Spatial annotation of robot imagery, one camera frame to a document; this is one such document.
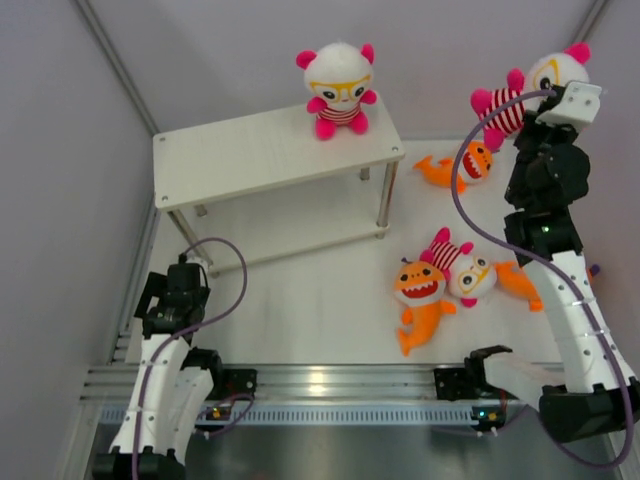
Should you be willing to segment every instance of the fish tail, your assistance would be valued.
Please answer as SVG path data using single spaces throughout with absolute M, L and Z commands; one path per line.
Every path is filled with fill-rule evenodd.
M 418 170 L 422 170 L 422 171 L 432 171 L 433 170 L 433 166 L 431 165 L 431 159 L 433 158 L 433 155 L 427 155 L 426 157 L 424 157 L 422 160 L 420 160 L 418 163 L 416 163 L 413 168 L 414 169 L 418 169 Z

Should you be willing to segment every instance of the pink hand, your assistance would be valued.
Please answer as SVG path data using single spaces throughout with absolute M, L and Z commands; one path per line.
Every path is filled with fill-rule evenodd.
M 470 253 L 471 250 L 473 250 L 473 242 L 465 242 L 462 245 L 460 245 L 460 251 L 465 255 L 467 253 Z
M 504 133 L 497 128 L 487 128 L 484 131 L 484 144 L 491 152 L 497 152 L 505 139 Z
M 483 114 L 491 106 L 491 92 L 478 88 L 471 94 L 471 108 L 477 115 Z
M 451 230 L 449 230 L 448 227 L 442 227 L 440 230 L 438 230 L 438 233 L 436 233 L 435 238 L 433 239 L 434 242 L 448 242 L 451 239 Z
M 524 88 L 524 73 L 519 68 L 514 68 L 507 75 L 507 86 L 510 90 L 521 92 Z
M 307 112 L 309 113 L 318 113 L 327 108 L 327 102 L 322 100 L 320 97 L 313 97 L 307 103 Z
M 374 92 L 373 90 L 367 90 L 366 92 L 364 92 L 364 95 L 362 95 L 360 101 L 362 103 L 373 105 L 378 101 L 378 95 L 376 95 L 376 92 Z

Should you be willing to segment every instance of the shelf top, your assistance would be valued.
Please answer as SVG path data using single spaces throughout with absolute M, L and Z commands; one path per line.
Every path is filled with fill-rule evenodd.
M 314 116 L 304 105 L 158 134 L 156 207 L 176 210 L 402 159 L 382 100 L 363 110 L 367 133 L 341 127 L 324 142 L 315 138 Z

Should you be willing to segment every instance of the toy eye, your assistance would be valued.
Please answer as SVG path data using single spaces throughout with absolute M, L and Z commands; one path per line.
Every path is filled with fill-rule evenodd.
M 551 88 L 551 80 L 549 80 L 549 77 L 542 77 L 540 79 L 540 89 L 548 90 L 550 88 Z

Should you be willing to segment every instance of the white wall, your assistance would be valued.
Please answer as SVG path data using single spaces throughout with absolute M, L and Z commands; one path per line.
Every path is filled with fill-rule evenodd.
M 573 208 L 596 293 L 613 337 L 640 375 L 640 2 L 615 0 L 596 31 L 588 65 L 607 93 L 579 145 L 591 157 L 590 193 Z
M 564 47 L 590 0 L 92 0 L 163 130 L 305 102 L 295 57 L 338 39 L 377 50 L 399 132 L 464 132 L 480 86 Z
M 48 479 L 111 341 L 150 141 L 69 1 L 0 2 L 0 45 L 0 476 Z

